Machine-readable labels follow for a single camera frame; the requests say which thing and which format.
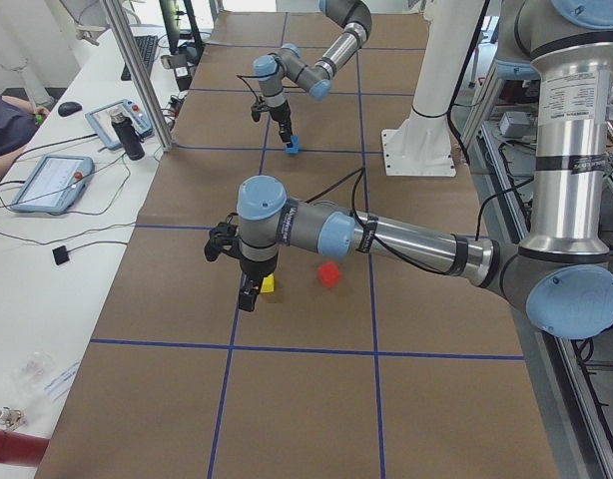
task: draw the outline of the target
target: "red cylinder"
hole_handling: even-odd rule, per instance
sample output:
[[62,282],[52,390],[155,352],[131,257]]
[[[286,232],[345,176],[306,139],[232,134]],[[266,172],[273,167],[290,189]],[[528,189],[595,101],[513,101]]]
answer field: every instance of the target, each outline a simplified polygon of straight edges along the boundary
[[38,467],[49,439],[0,429],[0,464]]

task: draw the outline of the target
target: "white desk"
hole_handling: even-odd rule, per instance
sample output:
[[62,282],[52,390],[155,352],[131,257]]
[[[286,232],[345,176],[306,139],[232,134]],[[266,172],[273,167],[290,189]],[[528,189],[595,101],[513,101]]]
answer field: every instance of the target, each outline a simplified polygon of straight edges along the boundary
[[[158,35],[163,29],[143,27],[136,35]],[[76,101],[83,111],[61,118],[52,113],[33,138],[29,148],[93,133],[84,113],[127,98],[141,103],[133,82],[122,82],[124,62],[111,32],[100,38],[100,47],[85,65],[59,103]],[[157,54],[151,79],[161,106],[170,95],[178,93],[171,71],[165,70]],[[25,180],[40,155],[60,150],[66,155],[90,156],[97,169],[109,165],[121,154],[98,152],[100,140],[76,142],[30,153],[14,165],[4,181]],[[15,215],[0,209],[0,232],[17,237],[48,241],[76,235],[88,229],[130,224],[136,219],[151,185],[160,155],[155,137],[145,142],[146,156],[138,162],[126,160],[96,174],[82,198],[72,207],[81,212],[99,212],[112,200],[128,170],[131,176],[112,206],[100,216]],[[0,194],[11,201],[17,191],[3,187]],[[83,356],[91,332],[107,297],[114,275],[123,257],[121,244],[95,244],[71,254],[60,266],[54,263],[52,249],[65,244],[68,249],[96,240],[128,241],[133,228],[116,228],[88,234],[47,246],[33,245],[0,236],[0,407],[21,407],[28,423],[18,432],[50,437],[64,405],[66,394],[56,402],[39,401],[18,393],[11,372],[27,361],[35,351],[53,359],[53,372],[42,381],[49,382]],[[0,465],[0,478],[31,478],[35,469]]]

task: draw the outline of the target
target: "yellow block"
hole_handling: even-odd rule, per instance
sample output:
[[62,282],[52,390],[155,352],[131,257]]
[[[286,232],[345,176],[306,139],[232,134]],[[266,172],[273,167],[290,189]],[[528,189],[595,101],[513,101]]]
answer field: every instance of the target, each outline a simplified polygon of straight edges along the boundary
[[260,292],[274,292],[276,289],[276,281],[274,280],[274,274],[271,273],[265,279],[263,279],[263,287]]

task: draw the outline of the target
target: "black mouse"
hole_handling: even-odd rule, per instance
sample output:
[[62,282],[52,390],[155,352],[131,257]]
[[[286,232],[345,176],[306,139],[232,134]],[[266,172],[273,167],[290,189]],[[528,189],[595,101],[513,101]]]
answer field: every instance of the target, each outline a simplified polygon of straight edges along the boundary
[[58,107],[58,115],[61,117],[68,117],[76,112],[80,112],[83,106],[77,102],[65,102]]

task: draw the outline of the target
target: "water bottle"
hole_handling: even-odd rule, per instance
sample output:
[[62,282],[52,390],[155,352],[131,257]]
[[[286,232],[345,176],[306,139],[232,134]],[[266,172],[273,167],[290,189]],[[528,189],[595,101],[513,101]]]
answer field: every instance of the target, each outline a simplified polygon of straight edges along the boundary
[[130,160],[140,160],[145,156],[145,150],[141,145],[141,139],[136,133],[136,129],[131,121],[123,114],[120,107],[114,108],[109,112],[111,116],[111,126],[113,127],[120,143],[122,143],[125,152]]

